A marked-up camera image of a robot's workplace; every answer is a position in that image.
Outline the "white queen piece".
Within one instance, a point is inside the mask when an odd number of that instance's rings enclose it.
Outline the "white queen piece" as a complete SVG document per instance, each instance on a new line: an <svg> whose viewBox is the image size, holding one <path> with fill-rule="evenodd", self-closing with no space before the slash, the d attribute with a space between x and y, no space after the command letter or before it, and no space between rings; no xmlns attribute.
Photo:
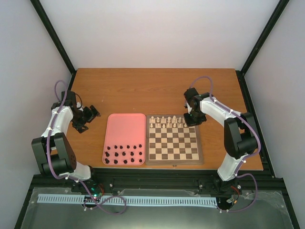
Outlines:
<svg viewBox="0 0 305 229"><path fill-rule="evenodd" d="M175 115L172 118L172 123L177 123L177 117Z"/></svg>

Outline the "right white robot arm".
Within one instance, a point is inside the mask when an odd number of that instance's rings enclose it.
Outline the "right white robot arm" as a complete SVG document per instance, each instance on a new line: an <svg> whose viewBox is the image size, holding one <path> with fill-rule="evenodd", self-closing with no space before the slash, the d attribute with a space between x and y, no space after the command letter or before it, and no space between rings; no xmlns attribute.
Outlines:
<svg viewBox="0 0 305 229"><path fill-rule="evenodd" d="M237 177L241 165L261 148L254 117L229 108L210 93L199 94L195 88L187 89L184 98L187 113L183 116L188 127L202 124L208 115L224 128L226 155L213 178L215 191L224 193Z"/></svg>

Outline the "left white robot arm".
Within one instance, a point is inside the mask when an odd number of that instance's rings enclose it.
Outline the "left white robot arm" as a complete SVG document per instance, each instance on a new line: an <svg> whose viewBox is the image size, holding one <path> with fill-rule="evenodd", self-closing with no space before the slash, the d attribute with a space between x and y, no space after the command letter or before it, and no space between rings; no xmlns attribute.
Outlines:
<svg viewBox="0 0 305 229"><path fill-rule="evenodd" d="M51 107L51 119L43 134L32 140L31 147L42 175L56 179L73 179L82 181L82 186L89 192L98 189L99 180L92 176L91 166L79 163L67 139L69 125L78 133L88 130L86 126L100 116L93 106L77 103L77 94L71 90L61 93L62 99Z"/></svg>

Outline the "left circuit board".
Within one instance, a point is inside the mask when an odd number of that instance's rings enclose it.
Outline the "left circuit board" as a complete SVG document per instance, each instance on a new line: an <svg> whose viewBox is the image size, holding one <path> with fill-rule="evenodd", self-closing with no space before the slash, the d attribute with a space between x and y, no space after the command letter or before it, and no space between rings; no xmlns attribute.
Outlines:
<svg viewBox="0 0 305 229"><path fill-rule="evenodd" d="M104 187L103 184L96 184L90 188L90 191L94 197L94 199L101 198L104 195Z"/></svg>

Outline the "wooden chessboard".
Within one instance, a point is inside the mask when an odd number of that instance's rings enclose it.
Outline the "wooden chessboard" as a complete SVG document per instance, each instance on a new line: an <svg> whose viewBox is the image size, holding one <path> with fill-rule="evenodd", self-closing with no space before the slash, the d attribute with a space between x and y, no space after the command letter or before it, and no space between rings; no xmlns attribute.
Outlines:
<svg viewBox="0 0 305 229"><path fill-rule="evenodd" d="M171 127L167 127L167 118L171 117ZM182 115L177 117L176 128L173 128L174 115L147 115L146 116L146 164L152 166L177 166L203 164L203 151L200 130L197 126L184 127ZM160 118L160 128L157 128L156 118ZM179 117L182 118L182 128L179 128Z"/></svg>

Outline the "pink plastic tray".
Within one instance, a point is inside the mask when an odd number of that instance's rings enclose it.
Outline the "pink plastic tray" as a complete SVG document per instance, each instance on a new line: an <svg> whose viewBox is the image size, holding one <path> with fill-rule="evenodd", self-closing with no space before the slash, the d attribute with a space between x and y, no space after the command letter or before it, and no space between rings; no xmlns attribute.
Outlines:
<svg viewBox="0 0 305 229"><path fill-rule="evenodd" d="M145 143L144 114L111 114L107 120L102 161L107 166L142 165L145 162Z"/></svg>

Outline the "black aluminium frame rail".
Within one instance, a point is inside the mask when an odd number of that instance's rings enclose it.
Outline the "black aluminium frame rail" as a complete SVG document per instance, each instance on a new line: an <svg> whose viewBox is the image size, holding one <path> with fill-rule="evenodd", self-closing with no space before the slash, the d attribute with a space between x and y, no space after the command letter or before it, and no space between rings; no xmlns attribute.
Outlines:
<svg viewBox="0 0 305 229"><path fill-rule="evenodd" d="M272 176L269 171L241 171L241 175L251 173L257 182L258 190L285 190L282 178ZM102 184L106 193L127 188L135 189L186 189L201 193L213 185L216 170L180 170L180 169L124 169L94 168L94 184ZM246 176L238 179L244 190L254 189L252 178ZM35 187L76 187L71 180L57 180L53 177L34 175L30 189Z"/></svg>

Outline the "right black frame post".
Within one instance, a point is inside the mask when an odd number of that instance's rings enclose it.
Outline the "right black frame post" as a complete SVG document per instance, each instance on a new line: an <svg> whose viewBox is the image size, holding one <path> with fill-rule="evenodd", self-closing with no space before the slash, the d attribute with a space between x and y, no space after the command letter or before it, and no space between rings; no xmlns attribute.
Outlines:
<svg viewBox="0 0 305 229"><path fill-rule="evenodd" d="M274 26L278 22L279 18L281 17L282 13L284 12L286 6L288 5L290 0L280 0L275 9L273 10L269 20L267 21L264 29L262 30L260 36L258 37L255 45L253 46L249 56L247 57L244 65L240 70L240 75L244 77L248 70L250 69L252 63L254 62L255 58L257 57L260 49L264 45L265 41L267 40L268 36L270 35L271 31L273 30Z"/></svg>

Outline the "black frame post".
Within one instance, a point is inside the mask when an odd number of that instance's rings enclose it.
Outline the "black frame post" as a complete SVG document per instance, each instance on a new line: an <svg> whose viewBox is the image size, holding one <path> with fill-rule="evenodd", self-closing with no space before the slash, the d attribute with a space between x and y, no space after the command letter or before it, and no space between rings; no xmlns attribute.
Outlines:
<svg viewBox="0 0 305 229"><path fill-rule="evenodd" d="M244 65L240 70L240 75L244 77L248 70L250 69L252 63L254 62L255 58L257 57L260 49L264 45L265 41L267 40L268 36L270 35L271 31L273 30L274 26L278 22L279 18L281 17L282 13L284 12L286 6L288 5L290 0L280 0L275 9L273 10L269 20L267 21L264 29L262 30L260 36L258 37L255 45L253 46L249 56L247 57Z"/></svg>
<svg viewBox="0 0 305 229"><path fill-rule="evenodd" d="M59 36L57 35L56 30L54 29L43 5L39 0L30 0L32 6L34 7L38 17L40 18L42 24L44 25L47 33L49 34L50 38L52 39L55 47L57 48L62 60L64 61L68 71L71 75L76 74L76 69L74 68L62 42L59 39Z"/></svg>

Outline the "left black frame post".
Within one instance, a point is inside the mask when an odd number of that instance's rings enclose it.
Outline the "left black frame post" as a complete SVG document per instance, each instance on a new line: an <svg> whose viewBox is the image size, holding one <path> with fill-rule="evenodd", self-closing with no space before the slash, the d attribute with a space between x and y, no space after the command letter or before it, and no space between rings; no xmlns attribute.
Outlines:
<svg viewBox="0 0 305 229"><path fill-rule="evenodd" d="M57 48L62 60L64 61L68 71L71 75L76 74L76 69L74 68L62 42L59 39L59 36L57 35L56 30L54 29L43 5L39 0L30 0L32 6L34 7L38 17L40 18L42 24L44 25L47 33L49 34L50 38L52 39L55 47Z"/></svg>

